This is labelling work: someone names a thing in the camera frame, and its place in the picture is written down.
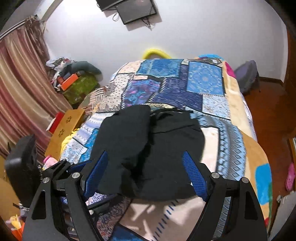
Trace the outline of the black hooded sweatshirt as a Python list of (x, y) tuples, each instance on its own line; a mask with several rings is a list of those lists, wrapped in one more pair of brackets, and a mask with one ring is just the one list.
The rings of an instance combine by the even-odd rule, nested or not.
[(104, 119), (91, 159), (108, 154), (108, 165), (96, 189), (149, 201), (187, 199), (195, 195), (182, 157), (201, 160), (205, 137), (198, 120), (185, 110), (133, 105)]

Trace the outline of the red book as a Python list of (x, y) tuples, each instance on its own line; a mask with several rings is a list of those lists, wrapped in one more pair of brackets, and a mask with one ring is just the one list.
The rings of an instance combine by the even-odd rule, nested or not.
[(55, 132), (57, 126), (59, 125), (60, 121), (62, 120), (63, 116), (64, 116), (64, 113), (58, 112), (55, 115), (55, 117), (52, 119), (50, 124), (48, 125), (46, 131), (49, 132), (50, 134), (53, 134)]

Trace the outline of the wooden folding lap table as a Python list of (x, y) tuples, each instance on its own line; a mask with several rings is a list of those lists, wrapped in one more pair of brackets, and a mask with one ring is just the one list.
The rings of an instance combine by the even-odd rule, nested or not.
[(65, 112), (50, 139), (44, 153), (45, 157), (51, 156), (56, 160), (60, 160), (62, 142), (81, 125), (84, 119), (84, 113), (84, 109), (72, 109)]

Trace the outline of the red striped curtain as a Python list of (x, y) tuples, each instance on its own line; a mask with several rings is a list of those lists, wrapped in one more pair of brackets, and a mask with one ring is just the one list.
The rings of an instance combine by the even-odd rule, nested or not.
[(39, 161), (51, 135), (46, 131), (59, 112), (71, 109), (50, 82), (46, 66), (49, 53), (40, 22), (29, 17), (1, 39), (1, 156), (9, 154), (8, 144), (35, 135)]

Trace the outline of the pink croc sandal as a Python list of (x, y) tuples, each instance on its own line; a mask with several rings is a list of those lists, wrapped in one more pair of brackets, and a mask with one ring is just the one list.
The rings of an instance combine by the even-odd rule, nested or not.
[(292, 191), (293, 190), (294, 180), (295, 180), (295, 167), (294, 167), (294, 163), (291, 163), (288, 166), (287, 177), (286, 177), (286, 180), (285, 180), (285, 189), (287, 191)]

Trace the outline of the orange box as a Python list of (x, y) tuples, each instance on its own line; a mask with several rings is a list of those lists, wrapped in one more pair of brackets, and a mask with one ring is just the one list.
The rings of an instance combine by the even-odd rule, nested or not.
[(77, 79), (78, 75), (76, 73), (72, 74), (69, 76), (62, 84), (61, 84), (61, 89), (65, 91), (67, 88), (69, 88)]

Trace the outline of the patchwork patterned bed quilt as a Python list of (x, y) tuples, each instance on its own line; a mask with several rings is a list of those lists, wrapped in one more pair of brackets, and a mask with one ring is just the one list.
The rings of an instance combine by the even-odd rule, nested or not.
[(104, 240), (186, 240), (205, 202), (183, 165), (184, 152), (224, 178), (247, 177), (264, 219), (271, 214), (267, 156), (235, 75), (220, 58), (139, 60), (96, 90), (90, 118), (65, 138), (61, 159), (100, 157), (108, 168), (87, 205), (122, 201), (95, 214)]

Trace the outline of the purple grey backpack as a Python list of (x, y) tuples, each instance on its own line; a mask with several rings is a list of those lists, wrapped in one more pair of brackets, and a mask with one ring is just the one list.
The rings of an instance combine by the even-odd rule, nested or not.
[(249, 92), (255, 84), (259, 85), (259, 73), (254, 60), (240, 65), (234, 70), (234, 74), (242, 94)]

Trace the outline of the brown wooden door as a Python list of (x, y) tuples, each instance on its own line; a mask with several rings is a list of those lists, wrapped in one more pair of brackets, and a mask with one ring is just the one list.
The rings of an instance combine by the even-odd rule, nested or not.
[(287, 42), (288, 42), (288, 56), (287, 56), (287, 69), (285, 74), (285, 90), (290, 98), (295, 102), (295, 36), (287, 27)]

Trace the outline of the wall-mounted black monitor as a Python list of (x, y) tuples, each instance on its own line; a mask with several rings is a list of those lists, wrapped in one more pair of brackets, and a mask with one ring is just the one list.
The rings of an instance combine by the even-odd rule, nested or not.
[(157, 13), (151, 0), (123, 1), (116, 5), (115, 8), (124, 25)]

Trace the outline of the black upper wall screen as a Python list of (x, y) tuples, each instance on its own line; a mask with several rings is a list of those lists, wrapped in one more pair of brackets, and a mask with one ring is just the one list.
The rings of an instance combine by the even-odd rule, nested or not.
[(101, 9), (101, 11), (105, 11), (109, 8), (112, 8), (113, 6), (116, 6), (117, 4), (123, 1), (124, 0), (96, 0), (97, 5)]

